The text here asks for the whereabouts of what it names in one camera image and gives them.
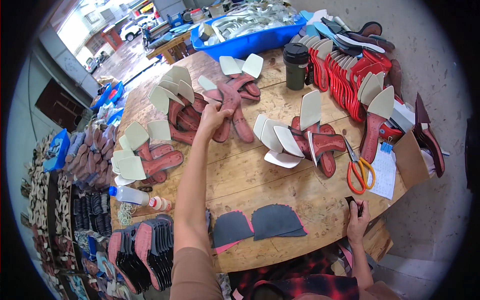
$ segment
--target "paper note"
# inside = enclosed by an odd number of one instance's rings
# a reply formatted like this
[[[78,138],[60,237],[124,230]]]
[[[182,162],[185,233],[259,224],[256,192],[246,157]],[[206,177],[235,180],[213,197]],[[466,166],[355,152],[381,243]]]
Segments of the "paper note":
[[[368,191],[392,200],[396,175],[395,153],[393,151],[390,153],[383,152],[380,150],[381,146],[381,144],[378,144],[377,154],[372,162],[372,168],[375,171],[375,184]],[[372,184],[371,172],[368,174],[367,182],[368,185]]]

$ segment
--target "wooden table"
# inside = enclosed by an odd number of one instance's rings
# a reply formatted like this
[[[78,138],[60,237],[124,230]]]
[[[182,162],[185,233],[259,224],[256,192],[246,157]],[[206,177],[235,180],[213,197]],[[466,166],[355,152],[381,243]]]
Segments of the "wooden table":
[[[173,47],[175,47],[176,45],[178,45],[180,43],[183,43],[184,40],[189,39],[189,38],[190,38],[190,31],[187,31],[186,33],[184,33],[180,36],[176,36],[173,39],[171,39],[170,41],[168,41],[166,44],[163,44],[160,47],[157,47],[157,48],[153,49],[152,51],[148,52],[147,53],[147,58],[149,60],[151,60],[152,58],[158,56],[159,54],[162,54],[163,57],[165,57],[165,59],[167,60],[168,64],[172,65],[172,64],[175,63],[175,59],[173,58],[173,56],[170,54],[170,52],[168,50],[172,49]]]
[[[256,81],[261,89],[258,104],[242,103],[243,114],[251,127],[258,114],[290,124],[300,113],[302,96],[315,89],[313,85],[300,91],[292,91],[285,86],[285,65],[282,51],[274,49],[261,54],[264,58],[263,70]],[[213,82],[226,82],[227,78],[219,64],[204,52],[197,52],[176,63],[190,70],[192,85],[196,92],[202,88],[197,79],[204,75]],[[130,92],[125,105],[119,136],[134,120],[146,127],[147,122],[165,119],[150,104],[147,94],[160,76],[148,78],[142,85]],[[348,113],[330,98],[329,93],[321,95],[322,123],[329,123],[337,133],[348,138],[357,153],[364,125],[353,121]],[[181,150],[188,160],[190,146],[172,142],[176,150]],[[231,132],[223,144],[210,142],[207,165],[206,207],[213,219],[231,210],[242,210],[251,217],[254,210],[268,204],[288,204],[295,209],[309,231],[305,237],[271,238],[253,241],[248,238],[227,251],[214,256],[217,271],[232,272],[279,263],[326,246],[347,234],[348,205],[344,197],[353,195],[347,185],[347,167],[350,158],[346,152],[335,152],[336,172],[331,178],[313,167],[309,160],[303,160],[293,169],[275,166],[264,161],[268,149],[255,139],[251,144],[242,143]],[[176,190],[186,163],[168,171],[168,179],[153,187],[151,196],[159,195],[175,203]],[[395,203],[407,189],[397,171],[393,200],[365,192],[362,199],[368,200],[372,219]],[[120,203],[112,200],[112,226],[121,228],[117,219]],[[155,217],[158,212],[151,207],[139,207],[132,221],[139,222]]]

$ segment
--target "wet pavement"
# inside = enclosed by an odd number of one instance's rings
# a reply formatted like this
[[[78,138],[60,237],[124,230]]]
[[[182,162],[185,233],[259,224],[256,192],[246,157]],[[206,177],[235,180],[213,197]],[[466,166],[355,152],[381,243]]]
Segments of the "wet pavement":
[[[93,73],[95,79],[99,79],[101,75],[111,75],[125,83],[159,62],[157,58],[149,60],[146,57],[142,41],[142,35],[139,35],[131,42],[123,42],[120,48],[95,70]]]

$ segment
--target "car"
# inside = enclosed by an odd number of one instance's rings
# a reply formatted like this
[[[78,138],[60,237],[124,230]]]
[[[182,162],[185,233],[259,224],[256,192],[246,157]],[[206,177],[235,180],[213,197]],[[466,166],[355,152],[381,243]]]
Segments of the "car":
[[[141,32],[142,25],[145,23],[155,22],[155,14],[153,13],[143,13],[135,17],[127,24],[125,24],[120,30],[120,38],[123,41],[133,41]]]
[[[98,59],[89,57],[86,61],[86,64],[87,65],[84,67],[87,70],[87,72],[89,72],[90,74],[93,74],[93,72],[95,72],[95,70],[98,68]]]

